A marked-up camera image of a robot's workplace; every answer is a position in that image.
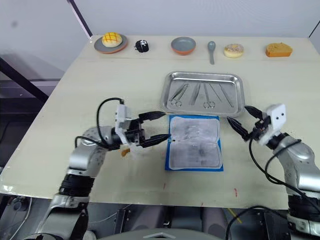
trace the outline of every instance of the black and white toy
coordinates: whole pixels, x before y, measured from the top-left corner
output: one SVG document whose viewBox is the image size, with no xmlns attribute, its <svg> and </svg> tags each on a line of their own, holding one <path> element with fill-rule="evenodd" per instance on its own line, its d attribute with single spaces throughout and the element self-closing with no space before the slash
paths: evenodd
<svg viewBox="0 0 320 240">
<path fill-rule="evenodd" d="M 134 48 L 139 51 L 139 53 L 145 53 L 149 51 L 149 45 L 146 40 L 136 41 Z"/>
</svg>

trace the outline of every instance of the donut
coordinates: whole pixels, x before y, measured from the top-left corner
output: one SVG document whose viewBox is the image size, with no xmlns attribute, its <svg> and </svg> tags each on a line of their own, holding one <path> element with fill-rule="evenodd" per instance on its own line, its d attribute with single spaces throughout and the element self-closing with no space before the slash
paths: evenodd
<svg viewBox="0 0 320 240">
<path fill-rule="evenodd" d="M 244 46 L 238 43 L 229 44 L 224 47 L 224 55 L 228 58 L 236 59 L 244 54 Z"/>
<path fill-rule="evenodd" d="M 102 43 L 107 48 L 114 48 L 122 43 L 122 37 L 116 32 L 107 32 L 102 37 Z"/>
</svg>

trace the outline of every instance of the white wall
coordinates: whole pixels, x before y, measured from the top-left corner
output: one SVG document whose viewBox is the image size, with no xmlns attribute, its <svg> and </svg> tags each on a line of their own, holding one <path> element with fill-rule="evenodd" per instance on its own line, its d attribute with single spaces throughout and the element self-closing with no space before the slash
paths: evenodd
<svg viewBox="0 0 320 240">
<path fill-rule="evenodd" d="M 27 79 L 61 78 L 87 41 L 66 0 L 0 0 L 0 55 Z"/>
<path fill-rule="evenodd" d="M 313 46 L 320 54 L 320 24 L 317 26 L 317 28 L 314 30 L 310 37 L 310 41 L 313 43 Z"/>
<path fill-rule="evenodd" d="M 308 37 L 320 0 L 76 0 L 95 34 Z"/>
</svg>

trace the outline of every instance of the scissors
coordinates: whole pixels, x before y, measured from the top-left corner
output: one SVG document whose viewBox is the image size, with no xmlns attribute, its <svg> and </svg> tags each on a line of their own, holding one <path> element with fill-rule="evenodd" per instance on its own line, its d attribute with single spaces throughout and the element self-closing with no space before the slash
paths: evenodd
<svg viewBox="0 0 320 240">
<path fill-rule="evenodd" d="M 209 94 L 208 94 L 208 90 L 207 90 L 207 86 L 206 86 L 205 83 L 203 84 L 203 87 L 204 87 L 205 98 L 206 98 L 206 101 L 203 103 L 203 107 L 204 107 L 205 109 L 214 108 L 214 107 L 216 106 L 216 104 L 215 104 L 214 101 L 210 101 L 210 99 L 209 99 Z"/>
<path fill-rule="evenodd" d="M 184 84 L 181 87 L 179 87 L 179 89 L 173 94 L 173 97 L 170 99 L 170 102 L 172 105 L 175 105 L 176 107 L 181 107 L 182 106 L 182 102 L 180 101 L 180 99 L 182 98 L 182 96 L 185 94 L 187 88 L 188 88 L 189 84 Z"/>
</svg>

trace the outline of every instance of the bread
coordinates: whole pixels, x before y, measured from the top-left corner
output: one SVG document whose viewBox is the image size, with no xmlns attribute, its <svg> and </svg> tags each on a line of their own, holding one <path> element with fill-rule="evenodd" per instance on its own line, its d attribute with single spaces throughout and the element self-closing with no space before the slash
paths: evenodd
<svg viewBox="0 0 320 240">
<path fill-rule="evenodd" d="M 107 48 L 114 48 L 119 46 L 122 43 L 122 37 L 119 33 L 116 32 L 107 32 L 102 37 L 102 43 Z"/>
<path fill-rule="evenodd" d="M 244 54 L 245 48 L 241 44 L 233 43 L 224 47 L 224 55 L 228 58 L 236 59 Z"/>
<path fill-rule="evenodd" d="M 292 48 L 284 43 L 270 43 L 266 46 L 265 54 L 268 57 L 289 57 L 292 53 Z"/>
</svg>

